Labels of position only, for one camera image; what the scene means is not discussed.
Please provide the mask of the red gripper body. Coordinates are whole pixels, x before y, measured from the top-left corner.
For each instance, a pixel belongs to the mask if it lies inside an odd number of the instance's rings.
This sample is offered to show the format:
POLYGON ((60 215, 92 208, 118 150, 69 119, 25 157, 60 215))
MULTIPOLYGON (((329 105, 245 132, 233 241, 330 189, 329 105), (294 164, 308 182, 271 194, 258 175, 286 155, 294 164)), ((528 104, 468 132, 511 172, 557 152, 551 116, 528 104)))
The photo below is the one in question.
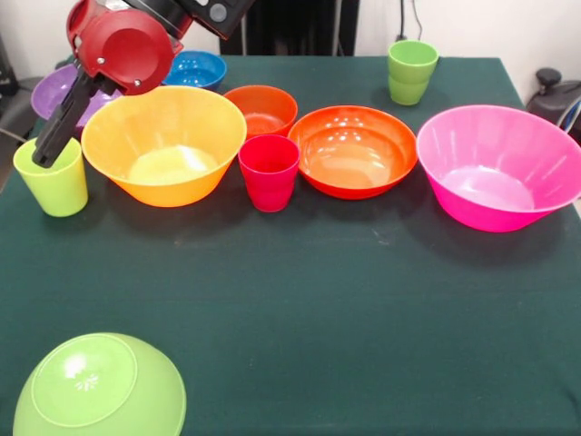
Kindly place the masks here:
POLYGON ((144 94, 162 83, 183 49, 184 11, 174 1, 78 1, 66 33, 75 90, 144 94))

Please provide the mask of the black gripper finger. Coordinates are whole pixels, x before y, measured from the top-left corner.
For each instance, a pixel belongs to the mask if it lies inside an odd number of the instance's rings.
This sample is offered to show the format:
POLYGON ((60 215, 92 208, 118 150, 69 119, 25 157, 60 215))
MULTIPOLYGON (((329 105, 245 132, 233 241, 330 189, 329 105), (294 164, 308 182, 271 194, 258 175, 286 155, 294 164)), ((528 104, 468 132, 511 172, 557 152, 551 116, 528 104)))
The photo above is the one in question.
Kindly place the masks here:
POLYGON ((93 78, 82 68, 76 68, 75 71, 72 86, 35 140, 32 157, 35 164, 54 164, 90 104, 94 90, 93 78))
POLYGON ((119 85, 105 76, 76 76, 64 100, 43 127, 43 167, 51 167, 64 150, 79 120, 99 92, 112 95, 119 85))

